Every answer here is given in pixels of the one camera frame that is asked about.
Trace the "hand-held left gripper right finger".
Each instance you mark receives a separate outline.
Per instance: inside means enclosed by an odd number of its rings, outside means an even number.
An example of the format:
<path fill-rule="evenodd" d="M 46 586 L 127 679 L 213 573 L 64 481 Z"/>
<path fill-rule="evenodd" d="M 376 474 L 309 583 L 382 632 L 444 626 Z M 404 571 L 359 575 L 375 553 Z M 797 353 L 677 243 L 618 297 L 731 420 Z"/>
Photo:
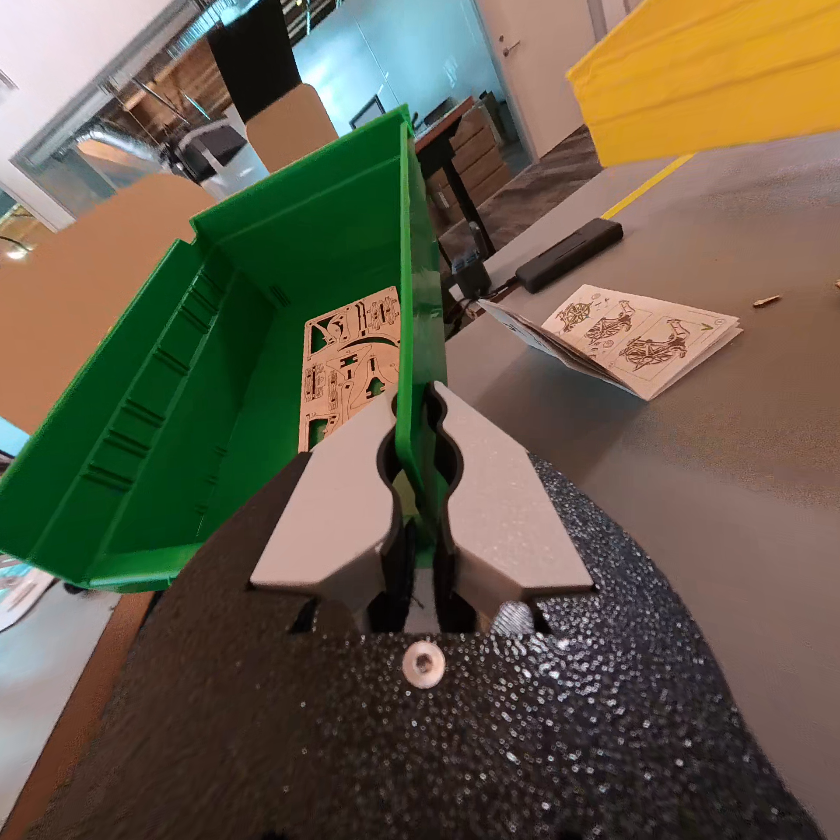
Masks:
<path fill-rule="evenodd" d="M 441 381 L 427 388 L 445 489 L 437 601 L 527 601 L 594 586 L 529 452 Z"/>

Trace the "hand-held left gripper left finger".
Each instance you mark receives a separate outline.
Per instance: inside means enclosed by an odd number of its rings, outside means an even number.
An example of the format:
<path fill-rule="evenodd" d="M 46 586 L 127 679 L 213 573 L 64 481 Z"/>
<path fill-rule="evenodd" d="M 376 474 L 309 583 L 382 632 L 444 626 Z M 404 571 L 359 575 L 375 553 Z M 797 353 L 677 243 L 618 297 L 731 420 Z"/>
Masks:
<path fill-rule="evenodd" d="M 341 602 L 373 632 L 404 628 L 403 504 L 394 483 L 395 392 L 304 453 L 302 472 L 249 582 Z"/>

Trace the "laser-cut wooden puzzle sheet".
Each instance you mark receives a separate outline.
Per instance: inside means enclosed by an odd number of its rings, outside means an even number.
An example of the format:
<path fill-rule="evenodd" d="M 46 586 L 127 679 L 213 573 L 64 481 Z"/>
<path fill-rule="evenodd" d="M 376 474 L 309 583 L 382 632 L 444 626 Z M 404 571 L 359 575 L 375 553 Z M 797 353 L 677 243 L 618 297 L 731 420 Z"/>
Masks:
<path fill-rule="evenodd" d="M 398 383 L 401 303 L 395 286 L 305 322 L 298 450 L 307 452 Z"/>

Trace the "green plastic bin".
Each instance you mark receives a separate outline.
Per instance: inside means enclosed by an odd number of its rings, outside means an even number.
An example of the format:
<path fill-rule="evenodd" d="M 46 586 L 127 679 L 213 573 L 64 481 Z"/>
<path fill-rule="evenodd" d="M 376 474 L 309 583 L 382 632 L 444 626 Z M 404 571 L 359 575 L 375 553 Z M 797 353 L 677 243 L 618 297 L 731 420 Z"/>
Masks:
<path fill-rule="evenodd" d="M 2 478 L 2 552 L 159 591 L 298 455 L 309 321 L 401 305 L 395 453 L 437 506 L 424 391 L 446 382 L 437 240 L 402 105 L 191 220 Z"/>

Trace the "grey desk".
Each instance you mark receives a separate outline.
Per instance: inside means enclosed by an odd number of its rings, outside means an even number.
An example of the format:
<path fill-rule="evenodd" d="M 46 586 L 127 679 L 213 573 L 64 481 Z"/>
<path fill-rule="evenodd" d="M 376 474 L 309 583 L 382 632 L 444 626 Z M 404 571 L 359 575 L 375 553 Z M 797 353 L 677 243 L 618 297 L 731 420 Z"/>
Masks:
<path fill-rule="evenodd" d="M 616 218 L 624 237 L 538 294 L 581 285 L 740 319 L 652 402 L 575 374 L 480 316 L 448 386 L 630 532 L 680 594 L 785 782 L 838 838 L 838 133 L 698 154 Z M 496 281 L 665 167 L 603 171 L 490 261 Z M 759 299 L 782 295 L 767 308 Z"/>

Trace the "wooden standing desk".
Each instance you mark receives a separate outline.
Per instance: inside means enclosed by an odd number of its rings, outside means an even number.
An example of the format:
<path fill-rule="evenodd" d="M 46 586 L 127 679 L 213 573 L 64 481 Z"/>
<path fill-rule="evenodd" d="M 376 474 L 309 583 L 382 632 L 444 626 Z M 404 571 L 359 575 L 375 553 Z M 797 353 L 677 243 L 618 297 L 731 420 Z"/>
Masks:
<path fill-rule="evenodd" d="M 475 106 L 472 96 L 467 97 L 455 108 L 446 112 L 425 133 L 415 139 L 415 153 L 421 167 L 423 178 L 427 179 L 438 170 L 443 170 L 447 182 L 453 190 L 457 205 L 465 219 L 477 225 L 483 245 L 489 256 L 496 254 L 487 228 L 474 205 L 469 193 L 455 167 L 455 150 L 450 143 L 455 136 L 462 118 Z"/>

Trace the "illustrated instruction booklet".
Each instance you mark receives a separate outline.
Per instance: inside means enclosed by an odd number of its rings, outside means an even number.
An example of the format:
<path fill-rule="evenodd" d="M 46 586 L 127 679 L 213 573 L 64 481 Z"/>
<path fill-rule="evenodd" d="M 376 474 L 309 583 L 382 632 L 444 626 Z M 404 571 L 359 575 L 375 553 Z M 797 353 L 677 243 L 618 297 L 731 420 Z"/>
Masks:
<path fill-rule="evenodd" d="M 528 346 L 646 402 L 742 332 L 732 316 L 589 285 L 542 324 L 497 302 L 479 304 Z"/>

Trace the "black power bank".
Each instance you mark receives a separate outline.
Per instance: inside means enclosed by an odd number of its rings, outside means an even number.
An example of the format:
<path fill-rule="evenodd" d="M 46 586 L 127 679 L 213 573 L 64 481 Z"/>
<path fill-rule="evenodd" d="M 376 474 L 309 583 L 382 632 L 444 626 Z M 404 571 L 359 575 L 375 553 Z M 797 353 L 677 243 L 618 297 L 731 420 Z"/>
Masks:
<path fill-rule="evenodd" d="M 521 265 L 514 278 L 534 294 L 614 246 L 623 236 L 621 224 L 596 217 Z"/>

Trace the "printed paper sheet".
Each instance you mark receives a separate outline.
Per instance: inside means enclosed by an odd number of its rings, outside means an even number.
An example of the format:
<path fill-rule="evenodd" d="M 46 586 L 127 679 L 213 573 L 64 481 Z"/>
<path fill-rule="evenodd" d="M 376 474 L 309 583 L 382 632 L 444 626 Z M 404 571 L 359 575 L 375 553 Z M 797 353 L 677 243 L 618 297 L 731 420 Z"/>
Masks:
<path fill-rule="evenodd" d="M 1 632 L 14 626 L 37 604 L 53 584 L 52 574 L 1 555 Z"/>

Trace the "large brown cardboard panel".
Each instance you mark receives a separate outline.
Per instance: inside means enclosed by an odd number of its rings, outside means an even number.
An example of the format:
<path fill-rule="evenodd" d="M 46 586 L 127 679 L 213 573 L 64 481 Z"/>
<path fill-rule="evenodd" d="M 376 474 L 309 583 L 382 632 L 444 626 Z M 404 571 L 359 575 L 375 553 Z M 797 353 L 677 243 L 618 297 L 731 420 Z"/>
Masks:
<path fill-rule="evenodd" d="M 215 204 L 184 178 L 147 175 L 30 257 L 2 268 L 1 414 L 32 434 L 191 219 Z"/>

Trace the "yellow tape strip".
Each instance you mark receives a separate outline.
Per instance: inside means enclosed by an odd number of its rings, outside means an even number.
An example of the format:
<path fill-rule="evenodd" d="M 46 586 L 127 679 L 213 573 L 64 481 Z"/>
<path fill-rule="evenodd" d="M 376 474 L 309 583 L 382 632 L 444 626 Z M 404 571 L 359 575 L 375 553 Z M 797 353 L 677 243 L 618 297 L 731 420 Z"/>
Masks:
<path fill-rule="evenodd" d="M 672 160 L 665 167 L 663 167 L 661 170 L 657 171 L 655 174 L 650 176 L 640 186 L 638 186 L 632 192 L 626 195 L 623 199 L 621 199 L 609 209 L 604 211 L 600 215 L 600 218 L 604 219 L 605 221 L 613 220 L 616 215 L 621 213 L 624 209 L 628 208 L 640 197 L 644 196 L 650 190 L 655 188 L 657 184 L 661 183 L 673 173 L 677 172 L 680 167 L 688 163 L 695 156 L 696 155 L 694 153 L 684 154 Z"/>

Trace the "stack of cardboard boxes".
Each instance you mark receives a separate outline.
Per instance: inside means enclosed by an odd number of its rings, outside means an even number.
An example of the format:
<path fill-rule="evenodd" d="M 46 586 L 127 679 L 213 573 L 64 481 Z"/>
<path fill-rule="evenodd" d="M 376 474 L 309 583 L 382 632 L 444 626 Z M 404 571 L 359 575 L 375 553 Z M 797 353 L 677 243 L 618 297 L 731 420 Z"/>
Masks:
<path fill-rule="evenodd" d="M 511 180 L 510 168 L 501 155 L 495 123 L 484 105 L 475 106 L 461 118 L 448 142 L 455 152 L 455 169 L 476 207 Z M 439 166 L 425 181 L 437 220 L 447 227 L 461 221 L 464 215 L 444 169 Z"/>

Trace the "small brown cardboard panel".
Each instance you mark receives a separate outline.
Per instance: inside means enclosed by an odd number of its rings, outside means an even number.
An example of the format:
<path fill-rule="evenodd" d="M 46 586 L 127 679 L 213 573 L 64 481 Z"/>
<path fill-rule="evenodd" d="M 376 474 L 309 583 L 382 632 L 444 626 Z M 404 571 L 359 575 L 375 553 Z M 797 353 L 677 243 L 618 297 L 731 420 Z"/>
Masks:
<path fill-rule="evenodd" d="M 339 138 L 318 92 L 306 82 L 246 121 L 245 131 L 269 174 Z"/>

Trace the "white door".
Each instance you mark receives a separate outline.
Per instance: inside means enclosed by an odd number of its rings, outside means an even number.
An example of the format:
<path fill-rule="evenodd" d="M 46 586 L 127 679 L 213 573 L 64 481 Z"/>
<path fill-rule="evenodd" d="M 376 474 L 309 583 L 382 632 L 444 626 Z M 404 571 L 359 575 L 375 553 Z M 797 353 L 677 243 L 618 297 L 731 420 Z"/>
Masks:
<path fill-rule="evenodd" d="M 478 1 L 490 51 L 534 160 L 583 123 L 568 71 L 595 44 L 585 1 Z"/>

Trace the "black panel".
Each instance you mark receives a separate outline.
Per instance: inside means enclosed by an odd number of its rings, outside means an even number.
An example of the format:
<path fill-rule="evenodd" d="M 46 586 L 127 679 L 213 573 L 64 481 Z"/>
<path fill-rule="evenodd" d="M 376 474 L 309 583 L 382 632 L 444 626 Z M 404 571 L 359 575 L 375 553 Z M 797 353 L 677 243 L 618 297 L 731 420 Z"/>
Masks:
<path fill-rule="evenodd" d="M 244 123 L 302 83 L 280 1 L 258 2 L 206 41 Z"/>

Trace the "yellow plastic bin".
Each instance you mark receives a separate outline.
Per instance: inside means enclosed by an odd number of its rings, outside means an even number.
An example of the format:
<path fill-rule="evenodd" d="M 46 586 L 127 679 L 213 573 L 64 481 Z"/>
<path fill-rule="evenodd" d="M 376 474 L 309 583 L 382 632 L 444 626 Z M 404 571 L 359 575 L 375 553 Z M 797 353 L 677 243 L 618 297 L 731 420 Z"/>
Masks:
<path fill-rule="evenodd" d="M 642 2 L 566 76 L 604 167 L 836 132 L 839 2 Z"/>

